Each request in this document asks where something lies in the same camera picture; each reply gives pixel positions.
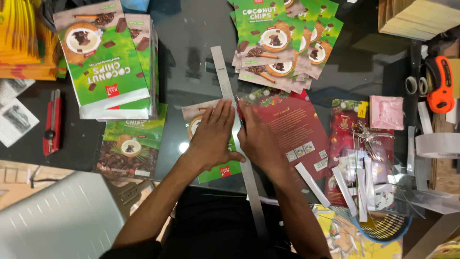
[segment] metal ruler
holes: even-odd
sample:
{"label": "metal ruler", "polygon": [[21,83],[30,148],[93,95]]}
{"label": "metal ruler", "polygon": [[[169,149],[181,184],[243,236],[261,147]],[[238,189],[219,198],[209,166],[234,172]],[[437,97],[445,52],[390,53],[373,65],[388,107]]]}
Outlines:
{"label": "metal ruler", "polygon": [[[235,97],[231,90],[229,76],[227,74],[227,68],[225,67],[224,56],[222,55],[222,49],[220,46],[211,47],[211,53],[213,54],[214,65],[216,67],[217,77],[219,78],[220,89],[222,90],[222,96],[225,99],[232,99],[232,106],[236,111]],[[262,205],[260,204],[259,193],[257,191],[256,182],[254,179],[253,167],[251,162],[247,158],[246,154],[241,150],[240,141],[238,140],[237,134],[240,131],[241,122],[238,118],[238,114],[235,116],[235,122],[233,123],[232,135],[235,141],[236,150],[244,155],[246,163],[240,163],[243,174],[244,184],[246,185],[246,192],[249,196],[249,204],[251,205],[251,211],[253,212],[254,223],[256,225],[257,235],[262,244],[268,244],[268,230],[265,224],[264,212],[262,211]]]}

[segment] blue basket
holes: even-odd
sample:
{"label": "blue basket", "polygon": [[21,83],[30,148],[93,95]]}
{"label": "blue basket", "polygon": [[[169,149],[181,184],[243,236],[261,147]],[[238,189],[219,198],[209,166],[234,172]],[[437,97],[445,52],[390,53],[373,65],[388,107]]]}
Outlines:
{"label": "blue basket", "polygon": [[356,217],[352,217],[349,208],[330,206],[337,215],[355,225],[369,240],[377,243],[391,243],[406,234],[412,223],[412,217],[387,214],[384,220],[375,221],[376,229],[361,226]]}

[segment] desk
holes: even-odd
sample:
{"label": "desk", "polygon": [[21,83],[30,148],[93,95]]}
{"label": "desk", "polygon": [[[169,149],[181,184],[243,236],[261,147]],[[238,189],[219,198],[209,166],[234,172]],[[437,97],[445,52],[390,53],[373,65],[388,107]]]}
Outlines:
{"label": "desk", "polygon": [[[344,26],[319,80],[307,91],[329,134],[331,103],[335,98],[368,100],[369,95],[400,96],[403,79],[410,65],[405,58],[408,40],[377,32],[377,0],[356,4],[340,2],[336,17]],[[220,45],[227,63],[233,92],[239,96],[261,86],[237,80],[231,66],[237,33],[229,16],[233,9],[224,0],[150,0],[149,13],[160,38],[160,101],[168,104],[155,180],[161,181],[181,155],[179,145],[189,142],[181,107],[222,98],[213,70],[210,47]],[[63,121],[63,148],[45,158],[41,137],[50,91],[60,88],[66,97]],[[24,92],[20,101],[40,120],[11,148],[0,148],[0,159],[90,171],[101,142],[104,124],[79,120],[78,106],[69,76],[56,82],[37,82]],[[405,164],[407,132],[397,132],[395,155]],[[263,174],[256,175],[261,195],[273,193]],[[193,185],[199,185],[196,179]],[[324,179],[318,181],[324,186]],[[241,174],[210,181],[199,186],[245,193]]]}

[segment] right hand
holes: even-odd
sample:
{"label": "right hand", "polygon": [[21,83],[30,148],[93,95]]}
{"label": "right hand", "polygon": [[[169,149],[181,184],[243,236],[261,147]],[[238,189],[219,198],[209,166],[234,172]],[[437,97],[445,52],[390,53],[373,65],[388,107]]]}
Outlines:
{"label": "right hand", "polygon": [[273,132],[254,114],[248,103],[240,100],[239,109],[246,121],[246,130],[241,126],[238,132],[241,149],[264,171],[273,184],[291,182],[292,174],[289,172],[288,159],[281,151]]}

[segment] orange rotary cutter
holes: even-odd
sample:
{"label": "orange rotary cutter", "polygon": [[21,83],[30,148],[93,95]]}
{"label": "orange rotary cutter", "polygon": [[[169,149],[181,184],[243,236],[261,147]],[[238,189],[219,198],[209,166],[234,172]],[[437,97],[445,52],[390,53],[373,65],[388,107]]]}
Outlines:
{"label": "orange rotary cutter", "polygon": [[452,69],[449,60],[444,56],[437,56],[425,61],[432,78],[434,90],[426,97],[430,108],[435,113],[448,113],[454,108],[452,96]]}

